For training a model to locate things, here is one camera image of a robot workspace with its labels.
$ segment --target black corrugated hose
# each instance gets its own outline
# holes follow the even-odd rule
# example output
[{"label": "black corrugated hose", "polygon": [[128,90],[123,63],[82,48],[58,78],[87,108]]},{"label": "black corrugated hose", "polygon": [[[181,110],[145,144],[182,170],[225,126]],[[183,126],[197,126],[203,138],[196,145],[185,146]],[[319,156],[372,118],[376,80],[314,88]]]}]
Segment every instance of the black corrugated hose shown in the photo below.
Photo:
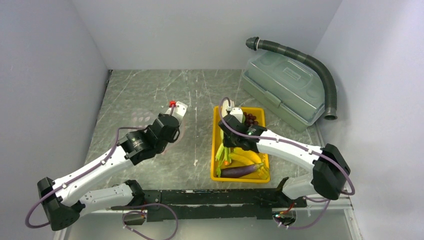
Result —
[{"label": "black corrugated hose", "polygon": [[333,76],[327,67],[318,59],[311,55],[304,54],[296,49],[283,46],[279,43],[267,40],[261,40],[259,37],[251,37],[246,40],[246,46],[253,50],[263,49],[278,53],[294,60],[297,60],[314,70],[322,81],[325,93],[324,119],[336,120],[337,110],[337,90]]}]

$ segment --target bunch of red grapes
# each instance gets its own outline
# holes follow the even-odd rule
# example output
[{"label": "bunch of red grapes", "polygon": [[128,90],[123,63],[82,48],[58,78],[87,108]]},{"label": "bunch of red grapes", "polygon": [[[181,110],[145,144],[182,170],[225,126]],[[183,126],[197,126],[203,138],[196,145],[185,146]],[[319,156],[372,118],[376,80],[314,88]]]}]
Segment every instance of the bunch of red grapes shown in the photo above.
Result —
[{"label": "bunch of red grapes", "polygon": [[246,127],[259,124],[259,122],[256,121],[256,116],[254,116],[253,114],[247,113],[245,111],[243,112],[243,114],[244,114],[244,125]]}]

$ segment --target gray marble tabletop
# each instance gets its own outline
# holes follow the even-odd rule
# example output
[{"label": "gray marble tabletop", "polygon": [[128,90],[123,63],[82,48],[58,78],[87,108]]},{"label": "gray marble tabletop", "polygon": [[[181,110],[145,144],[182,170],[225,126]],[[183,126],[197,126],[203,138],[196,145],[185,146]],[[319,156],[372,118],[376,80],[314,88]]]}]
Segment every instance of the gray marble tabletop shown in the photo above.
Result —
[{"label": "gray marble tabletop", "polygon": [[103,99],[85,163],[106,152],[118,127],[144,126],[171,100],[188,105],[184,135],[165,154],[145,160],[104,182],[96,189],[109,188],[126,180],[137,180],[153,189],[237,189],[275,188],[284,177],[307,172],[284,159],[270,156],[271,180],[265,184],[219,182],[210,177],[213,108],[224,96],[237,106],[260,107],[266,127],[295,141],[321,145],[315,125],[297,132],[240,88],[242,70],[114,70]]}]

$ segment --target container lid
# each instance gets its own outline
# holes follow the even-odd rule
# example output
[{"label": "container lid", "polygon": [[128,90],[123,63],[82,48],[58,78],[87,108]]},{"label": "container lid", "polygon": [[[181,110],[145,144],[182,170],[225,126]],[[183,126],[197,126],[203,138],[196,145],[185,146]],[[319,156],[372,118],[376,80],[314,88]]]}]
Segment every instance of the container lid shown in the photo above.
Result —
[{"label": "container lid", "polygon": [[252,58],[244,73],[278,99],[280,106],[308,124],[324,112],[324,87],[308,66],[284,55],[267,51]]}]

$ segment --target plastic storage box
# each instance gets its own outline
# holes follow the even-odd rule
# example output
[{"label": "plastic storage box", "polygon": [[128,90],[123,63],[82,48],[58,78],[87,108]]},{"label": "plastic storage box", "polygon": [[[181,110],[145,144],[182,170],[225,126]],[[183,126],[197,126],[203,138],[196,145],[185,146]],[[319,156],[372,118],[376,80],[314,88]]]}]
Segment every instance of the plastic storage box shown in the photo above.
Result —
[{"label": "plastic storage box", "polygon": [[[264,110],[259,107],[242,107],[241,110],[246,113],[253,114],[257,117],[256,121],[259,122],[260,126],[265,126],[265,114]],[[213,130],[212,130],[212,151],[211,151],[211,158],[210,158],[210,178],[214,181],[218,182],[242,182],[242,183],[256,183],[256,184],[266,184],[270,181],[271,177],[268,176],[267,179],[261,179],[257,172],[253,172],[251,174],[248,174],[246,176],[242,176],[239,178],[225,178],[225,177],[218,177],[217,176],[217,167],[218,162],[215,161],[215,156],[217,154],[218,148],[220,147],[222,143],[221,139],[221,128],[218,126],[218,123],[220,122],[220,114],[219,114],[219,106],[216,106],[213,109]],[[263,163],[267,168],[270,167],[270,162],[268,161],[268,154],[265,153],[259,153],[259,157],[262,159]],[[237,161],[232,161],[232,164],[229,166],[232,167],[240,167],[243,166],[241,163]]]},{"label": "plastic storage box", "polygon": [[324,112],[324,88],[317,73],[278,53],[267,51],[250,59],[241,87],[299,132]]}]

